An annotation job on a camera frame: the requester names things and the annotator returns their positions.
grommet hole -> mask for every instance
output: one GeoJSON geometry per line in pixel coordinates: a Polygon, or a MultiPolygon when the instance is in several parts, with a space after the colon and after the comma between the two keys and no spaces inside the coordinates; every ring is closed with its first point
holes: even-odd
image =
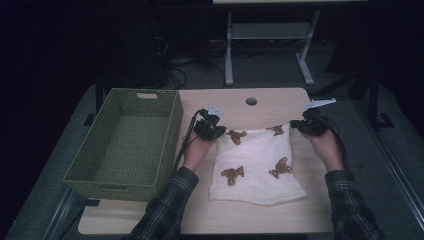
{"type": "Polygon", "coordinates": [[[249,106],[255,106],[258,104],[258,100],[256,100],[256,98],[246,98],[246,104],[249,106]]]}

gray carpet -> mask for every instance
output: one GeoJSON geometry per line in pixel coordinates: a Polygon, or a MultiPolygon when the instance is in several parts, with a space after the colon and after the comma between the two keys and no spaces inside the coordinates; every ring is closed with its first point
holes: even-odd
{"type": "MultiPolygon", "coordinates": [[[[340,77],[325,73],[331,57],[331,46],[314,46],[308,56],[315,85],[306,86],[299,67],[296,64],[293,49],[287,54],[257,55],[234,59],[233,88],[254,87],[303,87],[308,92],[318,90],[334,82],[340,77]]],[[[186,89],[222,88],[222,73],[224,59],[213,58],[215,65],[190,64],[178,69],[187,74],[186,89]]],[[[355,102],[346,96],[350,84],[347,84],[331,96],[337,103],[321,108],[322,114],[336,122],[347,148],[350,170],[355,174],[364,198],[374,209],[387,239],[424,239],[423,229],[414,217],[408,202],[392,175],[376,141],[376,133],[370,129],[361,109],[366,108],[366,99],[355,102]]],[[[173,89],[169,81],[166,89],[173,89]]],[[[381,88],[379,111],[389,115],[395,128],[381,129],[380,136],[396,157],[405,176],[414,187],[417,195],[424,197],[423,178],[420,170],[424,169],[424,142],[414,131],[408,120],[399,110],[393,96],[381,88]]],[[[28,197],[14,226],[11,228],[8,240],[21,239],[58,239],[67,231],[63,239],[120,239],[121,236],[83,236],[78,233],[79,218],[75,219],[83,209],[85,198],[72,194],[63,184],[62,179],[79,146],[84,140],[89,127],[83,126],[89,114],[95,112],[94,87],[88,89],[81,99],[67,128],[52,152],[50,159],[41,174],[31,195],[28,197]],[[63,196],[70,194],[72,201],[63,201],[63,196]]],[[[281,236],[267,236],[267,239],[281,239],[281,236]]],[[[310,240],[332,239],[332,234],[310,234],[310,240]]]]}

floor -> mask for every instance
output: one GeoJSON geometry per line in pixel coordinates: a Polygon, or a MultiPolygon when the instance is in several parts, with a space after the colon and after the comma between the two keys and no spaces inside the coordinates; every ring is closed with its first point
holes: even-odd
{"type": "MultiPolygon", "coordinates": [[[[307,62],[315,79],[313,86],[304,83],[295,60],[294,52],[299,49],[301,42],[272,43],[278,44],[278,51],[269,47],[271,43],[262,43],[261,47],[245,42],[237,44],[238,50],[235,50],[236,57],[233,60],[235,83],[232,88],[302,87],[308,92],[314,92],[342,77],[326,73],[333,50],[331,44],[315,44],[310,49],[307,62]]],[[[218,53],[218,56],[215,54],[216,57],[211,58],[211,64],[187,64],[190,59],[185,56],[174,59],[173,67],[178,70],[172,71],[173,77],[164,89],[222,88],[224,58],[219,52],[219,43],[214,43],[214,46],[214,53],[218,53]]],[[[386,113],[395,127],[380,131],[372,129],[366,119],[367,96],[362,100],[351,100],[347,95],[350,87],[351,83],[348,83],[328,94],[325,98],[335,97],[337,103],[322,107],[322,114],[337,123],[347,147],[350,170],[355,174],[364,198],[374,209],[387,239],[424,239],[422,219],[417,220],[423,213],[421,199],[424,197],[424,178],[421,170],[424,169],[424,141],[399,110],[393,95],[382,86],[379,112],[386,113]]],[[[75,109],[36,186],[10,229],[7,240],[122,237],[79,234],[79,213],[86,199],[62,182],[89,130],[84,123],[93,113],[94,86],[87,90],[75,109]]],[[[238,237],[227,236],[228,239],[255,238],[238,237]]],[[[285,237],[261,236],[264,239],[287,239],[285,237]]],[[[332,239],[332,234],[308,234],[307,239],[332,239]]]]}

sleeve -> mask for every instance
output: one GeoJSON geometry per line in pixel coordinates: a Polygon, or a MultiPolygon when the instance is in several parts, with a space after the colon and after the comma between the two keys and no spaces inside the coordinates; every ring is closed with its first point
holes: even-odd
{"type": "Polygon", "coordinates": [[[126,239],[178,239],[185,206],[199,178],[181,167],[168,187],[146,207],[146,213],[126,239]]]}
{"type": "Polygon", "coordinates": [[[325,181],[331,201],[334,239],[385,239],[351,172],[328,172],[325,181]]]}

folded towel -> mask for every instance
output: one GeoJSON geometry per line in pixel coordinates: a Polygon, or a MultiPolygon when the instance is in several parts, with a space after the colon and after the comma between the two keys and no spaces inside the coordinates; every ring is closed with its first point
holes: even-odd
{"type": "Polygon", "coordinates": [[[210,201],[275,205],[306,196],[291,171],[288,124],[272,129],[230,130],[217,144],[210,201]]]}

